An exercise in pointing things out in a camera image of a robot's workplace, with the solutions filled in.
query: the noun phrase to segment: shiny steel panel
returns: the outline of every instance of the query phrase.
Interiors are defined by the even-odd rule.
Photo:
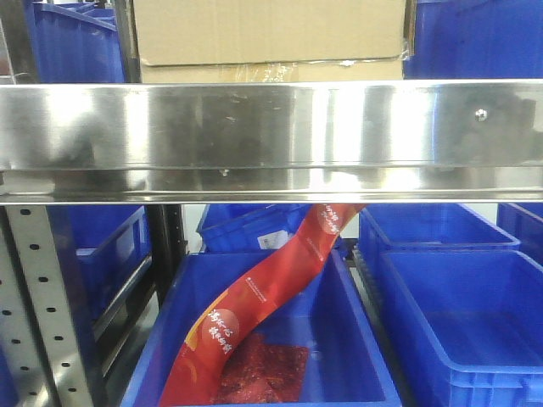
[[[0,86],[3,203],[537,199],[542,168],[543,81]]]

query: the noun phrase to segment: red packaging film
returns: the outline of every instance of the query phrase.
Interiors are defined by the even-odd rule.
[[[364,204],[315,204],[278,251],[239,277],[196,320],[181,346],[160,407],[213,404],[239,343],[321,272],[341,230]],[[259,391],[265,382],[255,382]],[[270,399],[281,398],[269,392]]]

